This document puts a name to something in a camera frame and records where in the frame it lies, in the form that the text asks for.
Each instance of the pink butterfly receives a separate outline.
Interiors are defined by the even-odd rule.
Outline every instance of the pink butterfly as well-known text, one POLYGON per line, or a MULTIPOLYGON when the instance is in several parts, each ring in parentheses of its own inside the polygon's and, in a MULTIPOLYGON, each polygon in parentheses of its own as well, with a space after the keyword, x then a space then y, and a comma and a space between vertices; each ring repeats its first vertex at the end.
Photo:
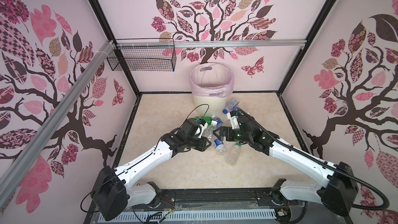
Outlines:
POLYGON ((261 57, 260 59, 258 59, 258 61, 256 62, 256 64, 254 65, 254 67, 252 66, 243 66, 241 67, 241 69, 243 69, 243 71, 247 72, 248 75, 250 75, 251 77, 253 77, 253 75, 257 72, 263 72, 264 66, 261 65, 264 63, 264 56, 261 57))
POLYGON ((125 91, 122 86, 119 86, 119 83, 115 79, 113 79, 113 84, 115 85, 117 94, 112 100, 112 106, 116 105, 117 103, 121 104, 123 102, 122 94, 125 91))

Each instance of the white trash bin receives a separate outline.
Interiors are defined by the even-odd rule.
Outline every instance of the white trash bin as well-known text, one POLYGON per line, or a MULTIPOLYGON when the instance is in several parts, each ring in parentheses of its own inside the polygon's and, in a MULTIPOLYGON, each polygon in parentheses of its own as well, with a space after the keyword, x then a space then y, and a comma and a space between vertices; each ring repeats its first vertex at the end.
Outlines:
MULTIPOLYGON (((234 74, 228 67, 218 63, 205 63, 196 66, 189 74, 195 106, 208 104, 206 116, 221 116, 227 97, 234 90, 234 74)), ((197 108, 205 114, 207 106, 197 108)))

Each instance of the black wire mesh basket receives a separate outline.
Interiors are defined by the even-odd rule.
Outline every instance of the black wire mesh basket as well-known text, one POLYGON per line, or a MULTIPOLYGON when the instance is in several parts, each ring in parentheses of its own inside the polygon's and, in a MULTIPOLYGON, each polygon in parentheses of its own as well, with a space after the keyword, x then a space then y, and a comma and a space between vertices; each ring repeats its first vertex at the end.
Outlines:
POLYGON ((107 57, 112 71, 170 71, 176 67, 172 38, 132 38, 117 46, 107 57))

